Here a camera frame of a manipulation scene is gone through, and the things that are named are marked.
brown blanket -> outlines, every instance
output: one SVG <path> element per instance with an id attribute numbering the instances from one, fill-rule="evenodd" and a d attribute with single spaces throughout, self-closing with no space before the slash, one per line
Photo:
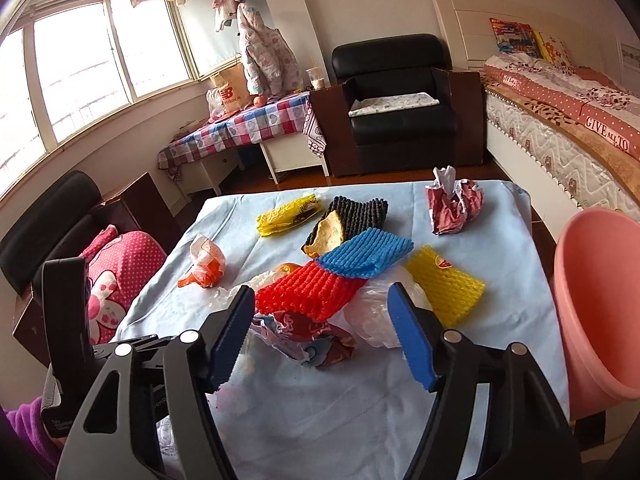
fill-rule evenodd
<path id="1" fill-rule="evenodd" d="M 510 86 L 481 73 L 485 91 L 507 99 L 539 121 L 561 132 L 602 164 L 640 206 L 640 162 L 557 108 L 516 94 Z"/>

orange and white plastic wrapper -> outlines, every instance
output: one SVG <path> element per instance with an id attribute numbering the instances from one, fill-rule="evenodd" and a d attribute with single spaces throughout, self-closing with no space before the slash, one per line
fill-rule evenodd
<path id="1" fill-rule="evenodd" d="M 203 288 L 216 285 L 225 274 L 226 260 L 220 248 L 204 235 L 196 236 L 189 248 L 193 265 L 178 280 L 178 286 L 197 283 Z"/>

bed frame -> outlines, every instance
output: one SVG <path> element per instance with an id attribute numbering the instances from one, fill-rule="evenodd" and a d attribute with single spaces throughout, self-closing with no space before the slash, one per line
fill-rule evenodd
<path id="1" fill-rule="evenodd" d="M 433 0 L 433 5 L 454 67 L 480 70 L 487 59 L 498 54 L 489 20 L 497 18 L 529 23 L 560 38 L 574 64 L 620 81 L 622 58 L 612 32 L 591 30 L 558 14 L 506 0 Z M 539 161 L 491 122 L 487 123 L 487 148 L 510 179 L 530 194 L 534 209 L 557 242 L 564 224 L 581 209 L 576 200 Z"/>

light blue tablecloth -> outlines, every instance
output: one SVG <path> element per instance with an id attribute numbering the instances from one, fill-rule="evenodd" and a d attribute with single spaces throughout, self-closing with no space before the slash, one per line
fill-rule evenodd
<path id="1" fill-rule="evenodd" d="M 484 207 L 455 235 L 431 233 L 427 182 L 290 190 L 209 200 L 195 224 L 144 288 L 118 328 L 118 339 L 199 328 L 212 292 L 178 289 L 190 266 L 196 234 L 212 238 L 226 255 L 229 288 L 280 263 L 305 263 L 300 251 L 312 223 L 260 238 L 255 218 L 318 192 L 328 203 L 389 202 L 384 228 L 433 246 L 453 265 L 486 282 L 482 300 L 458 327 L 477 344 L 505 348 L 521 341 L 532 351 L 565 413 L 567 377 L 556 310 L 530 236 L 529 197 L 511 183 L 480 182 Z M 460 478 L 476 471 L 486 421 L 488 389 L 478 389 L 472 431 Z M 229 383 L 213 400 L 214 419 L 241 480 L 401 479 L 427 422 L 433 396 L 416 383 L 399 349 L 360 345 L 348 361 L 308 369 L 261 341 L 242 356 Z"/>

armchair backrest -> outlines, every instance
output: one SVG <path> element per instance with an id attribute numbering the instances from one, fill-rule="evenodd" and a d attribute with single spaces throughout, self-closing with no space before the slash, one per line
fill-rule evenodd
<path id="1" fill-rule="evenodd" d="M 440 40 L 412 34 L 336 47 L 332 66 L 338 82 L 354 78 L 357 98 L 427 92 L 436 97 L 432 68 L 448 68 Z"/>

